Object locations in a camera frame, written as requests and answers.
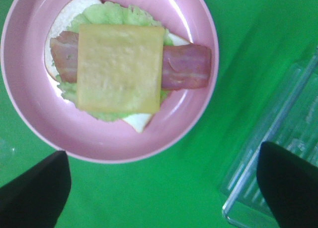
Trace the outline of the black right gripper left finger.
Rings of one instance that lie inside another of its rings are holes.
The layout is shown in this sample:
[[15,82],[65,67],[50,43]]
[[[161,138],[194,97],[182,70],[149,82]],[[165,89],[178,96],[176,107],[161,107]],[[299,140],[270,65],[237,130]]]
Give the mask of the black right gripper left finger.
[[72,180],[68,156],[56,151],[0,189],[2,228],[53,228]]

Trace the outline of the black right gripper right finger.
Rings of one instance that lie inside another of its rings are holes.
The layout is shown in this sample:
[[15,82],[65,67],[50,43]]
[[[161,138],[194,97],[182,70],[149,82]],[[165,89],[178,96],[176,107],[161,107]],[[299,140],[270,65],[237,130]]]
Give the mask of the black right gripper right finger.
[[257,183],[281,228],[318,226],[318,168],[285,148],[263,142]]

